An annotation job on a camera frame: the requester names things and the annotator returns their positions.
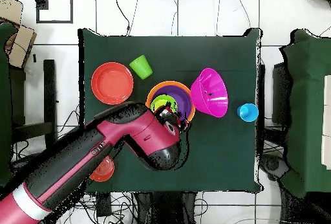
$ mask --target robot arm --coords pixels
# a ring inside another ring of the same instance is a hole
[[[0,201],[0,224],[37,224],[90,176],[124,136],[130,136],[136,154],[143,151],[140,159],[148,168],[174,168],[180,128],[170,121],[171,113],[166,115],[156,118],[145,105],[133,102],[96,115],[73,140],[61,139],[41,154],[47,159]]]

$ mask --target red plate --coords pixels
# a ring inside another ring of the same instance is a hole
[[[108,62],[95,70],[91,86],[98,100],[115,105],[124,102],[131,95],[133,77],[126,66],[116,62]]]
[[[106,156],[99,166],[90,175],[90,179],[97,182],[107,181],[114,173],[114,161]]]

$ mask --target green cup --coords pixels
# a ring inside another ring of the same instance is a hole
[[[139,56],[129,65],[141,79],[145,79],[153,73],[152,68],[149,66],[144,55]]]

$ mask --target table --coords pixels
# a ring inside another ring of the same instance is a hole
[[[151,88],[165,80],[176,80],[190,88],[205,67],[214,68],[221,75],[229,96],[228,112],[222,118],[196,111],[189,131],[189,157],[183,167],[176,171],[150,171],[124,145],[115,159],[114,175],[106,182],[93,182],[87,192],[260,190],[254,181],[254,123],[246,123],[236,114],[241,104],[255,103],[259,29],[252,29],[243,37],[106,37],[83,29],[78,31],[78,37],[80,125],[109,108],[92,93],[95,69],[105,62],[129,67],[141,54],[145,54],[153,74],[141,80],[132,71],[131,101],[145,103]]]
[[[293,40],[295,44],[283,49],[293,86],[286,136],[291,170],[281,182],[291,194],[304,197],[307,192],[331,192],[331,171],[321,164],[324,79],[331,74],[331,39],[297,30]]]

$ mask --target blue cup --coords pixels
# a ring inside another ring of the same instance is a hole
[[[241,105],[237,109],[237,114],[243,121],[252,122],[259,116],[259,109],[252,103]]]

